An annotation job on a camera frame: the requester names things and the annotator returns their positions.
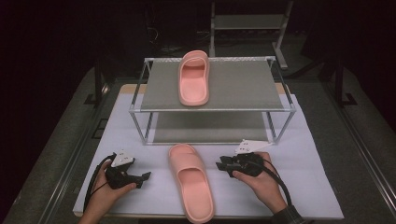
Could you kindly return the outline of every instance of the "pink slide sandal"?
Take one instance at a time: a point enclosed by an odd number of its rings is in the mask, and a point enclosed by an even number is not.
[[[209,100],[209,60],[205,52],[184,55],[178,68],[178,97],[183,105],[204,105]]]
[[[195,149],[187,144],[171,147],[169,160],[187,219],[191,223],[206,223],[215,215],[215,209],[204,164]]]

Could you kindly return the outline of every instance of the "black cable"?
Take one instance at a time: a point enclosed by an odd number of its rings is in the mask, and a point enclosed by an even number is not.
[[[288,188],[286,187],[285,183],[283,182],[283,180],[280,178],[279,175],[274,174],[274,172],[272,172],[270,169],[268,169],[264,165],[258,164],[258,163],[254,162],[254,161],[243,161],[243,162],[246,162],[248,164],[251,164],[251,165],[254,165],[256,167],[259,167],[265,173],[267,173],[269,176],[271,176],[276,181],[276,183],[282,188],[283,192],[285,193],[285,197],[286,197],[286,201],[288,202],[288,206],[292,206],[289,190],[288,190]],[[271,162],[269,162],[269,161],[266,161],[266,162],[271,164],[271,166],[275,169],[275,166]]]
[[[279,172],[277,171],[277,169],[275,168],[275,166],[274,166],[270,161],[265,160],[265,159],[263,159],[263,160],[272,166],[272,168],[273,168],[274,171],[275,171],[275,174],[280,178],[280,174],[279,174]]]
[[[112,160],[113,161],[114,158],[116,158],[116,154],[113,154],[111,156],[108,156],[108,157],[104,158],[99,163],[99,165],[96,166],[95,171],[93,172],[93,175],[91,177],[90,184],[88,185],[87,193],[85,194],[84,208],[83,208],[82,212],[84,212],[85,209],[87,208],[88,202],[90,201],[91,196],[93,195],[93,193],[92,193],[93,184],[95,183],[95,180],[96,180],[96,177],[98,176],[100,168],[102,167],[103,163],[105,163],[105,161],[108,161],[108,160]]]
[[[91,196],[98,191],[99,189],[101,189],[102,187],[104,187],[106,184],[108,184],[108,182],[106,182],[105,184],[101,185],[99,188],[97,188],[96,190],[93,191],[93,193],[91,194]]]

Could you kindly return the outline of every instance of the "table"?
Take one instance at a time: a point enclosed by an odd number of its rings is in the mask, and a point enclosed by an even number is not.
[[[77,216],[82,215],[85,192],[94,167],[104,157],[124,149],[136,157],[135,164],[128,171],[130,175],[152,174],[142,189],[126,194],[108,214],[121,217],[184,217],[177,185],[168,167],[167,152],[170,147],[143,145],[128,112],[134,87],[129,84],[120,90],[73,208]],[[304,218],[341,219],[343,213],[324,173],[304,113],[295,95],[291,97],[297,109],[295,117],[282,140],[265,150],[271,154],[273,164],[289,188],[294,205]],[[248,186],[217,169],[215,162],[219,161],[219,156],[233,155],[236,145],[194,147],[206,167],[216,209],[214,218],[266,218],[272,215]]]

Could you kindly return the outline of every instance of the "hand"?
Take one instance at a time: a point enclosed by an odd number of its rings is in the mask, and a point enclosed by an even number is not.
[[[124,194],[136,188],[136,184],[132,183],[120,189],[112,189],[107,184],[105,169],[111,161],[102,164],[93,185],[94,194],[91,196],[87,208],[79,220],[79,224],[98,223],[100,218],[113,206],[113,204]]]
[[[266,161],[271,162],[270,155],[267,152],[256,152],[256,154],[263,157]],[[264,165],[275,173],[274,168],[270,164],[268,164],[268,162],[264,162]],[[279,185],[267,173],[262,172],[258,176],[254,177],[250,175],[245,175],[238,171],[233,171],[233,176],[236,179],[245,182],[248,186],[250,186],[256,194],[257,198],[265,205],[267,205],[267,207],[274,214],[287,207],[285,200],[280,194]]]

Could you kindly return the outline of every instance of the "finger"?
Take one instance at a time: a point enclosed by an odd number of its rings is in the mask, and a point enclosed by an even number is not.
[[[254,181],[254,177],[252,177],[250,175],[245,175],[239,171],[233,171],[233,177],[246,183],[249,186],[251,186],[252,181]]]
[[[265,159],[266,161],[271,162],[271,157],[270,154],[268,152],[255,152],[257,155],[261,156],[263,159]]]
[[[102,166],[100,167],[101,170],[105,170],[107,168],[107,166],[109,166],[111,164],[112,161],[105,161]]]
[[[268,152],[256,152],[257,155],[261,156],[265,161],[271,162],[271,157]],[[270,169],[270,171],[275,172],[274,167],[271,164],[268,164],[268,162],[264,161],[264,166]]]

